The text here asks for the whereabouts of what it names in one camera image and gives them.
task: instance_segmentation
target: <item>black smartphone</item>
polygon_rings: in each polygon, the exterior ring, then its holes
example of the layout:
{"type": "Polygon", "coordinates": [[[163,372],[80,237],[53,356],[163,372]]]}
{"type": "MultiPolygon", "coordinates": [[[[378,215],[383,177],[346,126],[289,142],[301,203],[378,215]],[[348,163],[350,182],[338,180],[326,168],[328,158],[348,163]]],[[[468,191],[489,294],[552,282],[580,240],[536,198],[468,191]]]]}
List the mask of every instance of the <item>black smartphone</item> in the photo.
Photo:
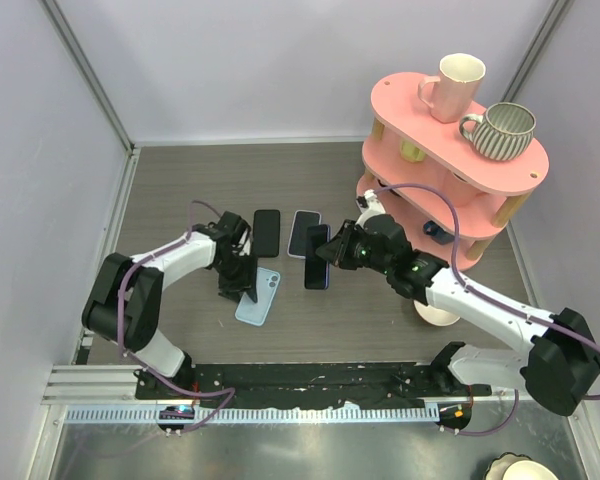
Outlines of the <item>black smartphone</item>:
{"type": "Polygon", "coordinates": [[[273,258],[280,253],[280,210],[256,210],[253,214],[253,254],[273,258]]]}
{"type": "Polygon", "coordinates": [[[329,286],[329,264],[316,255],[318,247],[329,241],[329,225],[317,225],[307,229],[307,250],[304,259],[304,288],[326,290],[329,286]]]}
{"type": "Polygon", "coordinates": [[[293,227],[289,237],[287,253],[290,257],[304,258],[307,251],[307,228],[320,224],[320,214],[307,210],[298,210],[293,216],[293,227]]]}

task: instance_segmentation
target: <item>small bowl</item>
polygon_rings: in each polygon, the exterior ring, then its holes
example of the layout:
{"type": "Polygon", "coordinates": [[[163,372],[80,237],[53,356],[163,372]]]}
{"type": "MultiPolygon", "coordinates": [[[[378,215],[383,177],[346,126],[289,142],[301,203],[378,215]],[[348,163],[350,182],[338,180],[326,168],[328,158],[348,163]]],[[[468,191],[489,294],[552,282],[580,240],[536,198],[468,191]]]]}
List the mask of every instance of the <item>small bowl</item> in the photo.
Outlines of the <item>small bowl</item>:
{"type": "Polygon", "coordinates": [[[507,468],[502,480],[558,480],[558,477],[538,462],[523,460],[507,468]]]}
{"type": "Polygon", "coordinates": [[[511,452],[503,453],[491,462],[489,470],[484,474],[483,480],[502,480],[504,473],[511,465],[522,462],[523,460],[531,459],[526,455],[518,455],[511,452]]]}
{"type": "Polygon", "coordinates": [[[430,305],[423,305],[416,300],[413,301],[413,304],[416,307],[416,312],[418,312],[418,315],[420,315],[424,321],[430,323],[431,325],[435,325],[436,327],[447,327],[460,320],[460,317],[454,315],[453,313],[440,310],[439,308],[435,308],[430,305]]]}

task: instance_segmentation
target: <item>pink wooden shelf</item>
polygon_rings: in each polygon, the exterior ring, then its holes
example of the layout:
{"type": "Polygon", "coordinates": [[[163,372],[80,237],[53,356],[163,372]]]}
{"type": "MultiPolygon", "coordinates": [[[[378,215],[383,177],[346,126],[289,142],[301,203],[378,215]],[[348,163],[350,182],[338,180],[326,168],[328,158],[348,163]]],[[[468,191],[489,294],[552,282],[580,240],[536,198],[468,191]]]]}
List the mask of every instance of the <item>pink wooden shelf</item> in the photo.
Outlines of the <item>pink wooden shelf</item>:
{"type": "MultiPolygon", "coordinates": [[[[386,131],[382,140],[372,136],[362,146],[362,159],[367,169],[383,184],[423,183],[442,189],[448,170],[431,158],[411,163],[400,156],[400,137],[386,131]]],[[[453,217],[449,207],[433,193],[404,188],[396,190],[401,197],[415,205],[427,220],[433,220],[448,232],[453,232],[453,217]]],[[[460,219],[460,236],[482,240],[497,235],[503,227],[494,227],[491,219],[504,203],[506,197],[482,193],[467,205],[456,207],[460,219]]]]}
{"type": "MultiPolygon", "coordinates": [[[[428,107],[416,96],[423,77],[421,73],[395,73],[373,87],[371,106],[385,127],[484,192],[522,195],[544,180],[549,159],[540,142],[534,139],[522,155],[508,162],[484,158],[460,135],[457,122],[444,124],[429,115],[428,107]]],[[[484,110],[473,102],[467,113],[484,110]]]]}
{"type": "MultiPolygon", "coordinates": [[[[356,192],[358,195],[362,195],[366,190],[378,187],[379,185],[376,180],[362,177],[358,181],[356,192]]],[[[422,231],[422,226],[429,221],[430,218],[427,218],[409,202],[396,197],[391,192],[382,192],[378,194],[378,198],[382,202],[387,213],[390,214],[396,222],[402,225],[402,228],[404,228],[407,235],[407,239],[411,242],[413,248],[431,253],[432,255],[443,258],[451,263],[451,244],[440,245],[422,231]]],[[[480,258],[469,260],[466,257],[467,250],[471,244],[471,240],[460,240],[460,248],[458,250],[458,268],[460,270],[471,268],[480,260],[480,258]]]]}

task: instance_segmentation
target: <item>blue object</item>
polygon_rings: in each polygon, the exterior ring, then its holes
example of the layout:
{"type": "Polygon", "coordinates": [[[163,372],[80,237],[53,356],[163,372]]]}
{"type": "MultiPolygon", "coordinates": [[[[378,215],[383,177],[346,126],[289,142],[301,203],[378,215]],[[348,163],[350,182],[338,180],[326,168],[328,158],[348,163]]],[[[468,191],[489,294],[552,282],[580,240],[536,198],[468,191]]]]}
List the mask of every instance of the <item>blue object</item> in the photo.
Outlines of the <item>blue object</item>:
{"type": "Polygon", "coordinates": [[[453,235],[449,232],[446,232],[440,225],[438,225],[433,220],[429,220],[422,226],[422,230],[425,235],[431,237],[431,239],[439,243],[440,245],[446,245],[447,243],[453,242],[453,235]]]}
{"type": "Polygon", "coordinates": [[[236,320],[256,327],[262,326],[267,319],[267,314],[269,313],[279,284],[280,274],[278,272],[258,267],[256,277],[258,302],[253,303],[249,296],[243,293],[236,309],[236,320]]]}

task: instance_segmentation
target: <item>gray striped mug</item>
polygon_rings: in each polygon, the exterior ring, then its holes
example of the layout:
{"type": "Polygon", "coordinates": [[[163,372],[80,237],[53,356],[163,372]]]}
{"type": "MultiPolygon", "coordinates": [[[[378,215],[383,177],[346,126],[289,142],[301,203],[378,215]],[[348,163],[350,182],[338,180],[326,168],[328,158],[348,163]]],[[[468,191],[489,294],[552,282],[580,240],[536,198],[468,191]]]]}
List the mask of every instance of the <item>gray striped mug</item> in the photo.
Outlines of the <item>gray striped mug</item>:
{"type": "Polygon", "coordinates": [[[533,140],[536,117],[522,105],[501,102],[491,105],[483,115],[465,115],[459,128],[478,153],[491,160],[505,161],[527,149],[533,140]],[[472,132],[464,127],[467,122],[476,122],[472,132]]]}

